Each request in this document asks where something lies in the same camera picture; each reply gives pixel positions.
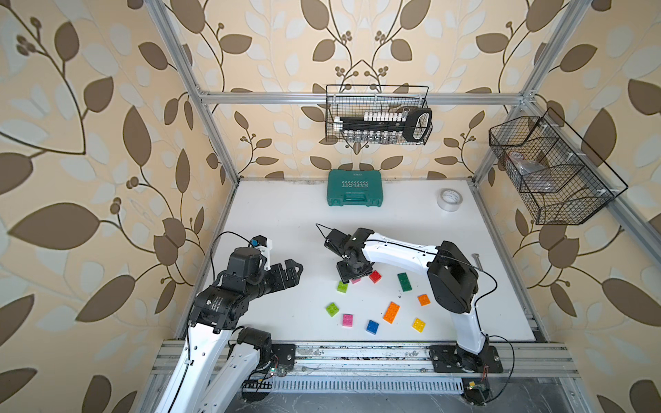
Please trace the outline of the red lego brick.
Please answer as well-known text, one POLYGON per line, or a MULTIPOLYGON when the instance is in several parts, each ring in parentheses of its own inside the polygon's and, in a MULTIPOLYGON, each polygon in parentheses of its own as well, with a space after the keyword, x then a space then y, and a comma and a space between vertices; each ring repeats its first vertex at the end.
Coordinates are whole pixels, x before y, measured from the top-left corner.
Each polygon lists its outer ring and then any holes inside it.
POLYGON ((373 271, 368 278, 373 282, 373 284, 378 283, 382 279, 382 275, 378 271, 373 271))

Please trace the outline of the dark green long lego brick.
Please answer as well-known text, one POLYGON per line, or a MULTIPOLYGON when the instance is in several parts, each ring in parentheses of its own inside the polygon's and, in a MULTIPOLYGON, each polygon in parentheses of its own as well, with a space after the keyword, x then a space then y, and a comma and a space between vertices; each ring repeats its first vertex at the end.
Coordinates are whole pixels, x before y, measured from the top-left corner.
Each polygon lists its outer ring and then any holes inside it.
POLYGON ((407 273, 399 273, 398 280, 403 292, 410 292, 412 290, 411 281, 407 273))

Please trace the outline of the small orange lego brick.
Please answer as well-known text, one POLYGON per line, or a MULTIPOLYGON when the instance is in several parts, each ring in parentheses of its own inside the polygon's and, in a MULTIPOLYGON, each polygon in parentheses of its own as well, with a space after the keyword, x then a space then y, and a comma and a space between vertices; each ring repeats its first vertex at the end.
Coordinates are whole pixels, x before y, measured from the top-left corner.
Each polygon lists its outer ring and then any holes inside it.
POLYGON ((427 294, 421 294, 418 296, 418 302, 420 306, 428 306, 430 304, 430 298, 427 294))

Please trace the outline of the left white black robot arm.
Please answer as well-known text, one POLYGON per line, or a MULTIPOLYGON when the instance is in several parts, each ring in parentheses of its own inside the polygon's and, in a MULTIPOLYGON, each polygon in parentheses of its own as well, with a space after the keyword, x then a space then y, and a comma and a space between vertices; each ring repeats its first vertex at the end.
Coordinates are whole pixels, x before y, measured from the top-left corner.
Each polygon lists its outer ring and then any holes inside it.
POLYGON ((266 247, 240 247, 199 293, 177 366, 157 412, 223 412, 255 373, 275 363, 270 333, 239 327, 251 301, 297 287, 303 266, 270 262, 266 247))

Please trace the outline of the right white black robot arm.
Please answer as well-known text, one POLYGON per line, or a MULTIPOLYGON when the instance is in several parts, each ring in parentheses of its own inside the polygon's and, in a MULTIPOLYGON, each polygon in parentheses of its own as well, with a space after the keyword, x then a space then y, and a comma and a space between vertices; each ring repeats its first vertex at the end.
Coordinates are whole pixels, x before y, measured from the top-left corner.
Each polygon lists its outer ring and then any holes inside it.
POLYGON ((376 263, 426 275, 436 302, 451 313, 458 349, 477 356, 488 345, 474 308, 479 274, 454 243, 412 244, 359 228, 352 234, 330 230, 324 246, 340 257, 337 271, 344 283, 371 275, 376 263))

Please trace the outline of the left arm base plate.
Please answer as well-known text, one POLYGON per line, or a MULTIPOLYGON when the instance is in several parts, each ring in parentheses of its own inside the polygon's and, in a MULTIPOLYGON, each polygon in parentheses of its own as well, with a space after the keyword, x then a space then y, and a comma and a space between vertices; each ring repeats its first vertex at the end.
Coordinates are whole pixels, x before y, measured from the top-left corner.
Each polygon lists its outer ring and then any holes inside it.
POLYGON ((293 343, 276 343, 249 348, 258 354, 258 364, 255 370, 266 371, 267 368, 275 368, 277 373, 286 374, 294 370, 296 362, 297 346, 293 343))

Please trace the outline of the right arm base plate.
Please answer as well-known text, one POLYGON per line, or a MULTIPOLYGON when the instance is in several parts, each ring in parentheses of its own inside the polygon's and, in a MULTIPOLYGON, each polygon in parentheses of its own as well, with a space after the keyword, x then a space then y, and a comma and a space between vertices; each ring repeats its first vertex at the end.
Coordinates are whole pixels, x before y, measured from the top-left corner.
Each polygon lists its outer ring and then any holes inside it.
POLYGON ((435 373, 502 373, 504 371, 497 349, 488 344, 478 354, 467 352, 458 345, 431 345, 428 350, 435 373))

